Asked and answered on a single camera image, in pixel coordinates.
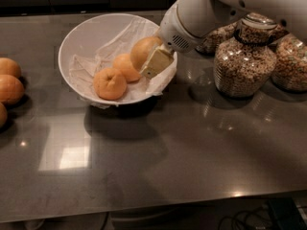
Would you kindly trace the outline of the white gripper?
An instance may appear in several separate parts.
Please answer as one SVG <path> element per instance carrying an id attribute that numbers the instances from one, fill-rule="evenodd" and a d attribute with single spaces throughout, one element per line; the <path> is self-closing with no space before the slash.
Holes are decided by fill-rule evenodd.
<path id="1" fill-rule="evenodd" d="M 177 0 L 160 23 L 158 34 L 166 46 L 153 47 L 140 74 L 152 79 L 173 63 L 174 51 L 187 53 L 199 45 L 204 37 L 202 20 L 198 2 Z"/>

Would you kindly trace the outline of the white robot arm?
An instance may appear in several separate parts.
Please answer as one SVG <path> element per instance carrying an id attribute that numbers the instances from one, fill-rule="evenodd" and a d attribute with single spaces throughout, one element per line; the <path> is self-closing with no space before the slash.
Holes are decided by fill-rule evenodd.
<path id="1" fill-rule="evenodd" d="M 164 71 L 173 53 L 187 53 L 206 35 L 248 13 L 262 14 L 282 25 L 300 41 L 307 41 L 307 0 L 177 0 L 165 13 L 154 47 L 140 74 L 151 79 Z"/>

